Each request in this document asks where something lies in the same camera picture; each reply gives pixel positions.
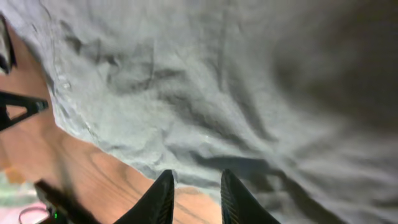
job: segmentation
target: gray cloth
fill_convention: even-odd
[[[57,124],[282,223],[397,223],[397,1],[2,0]]]

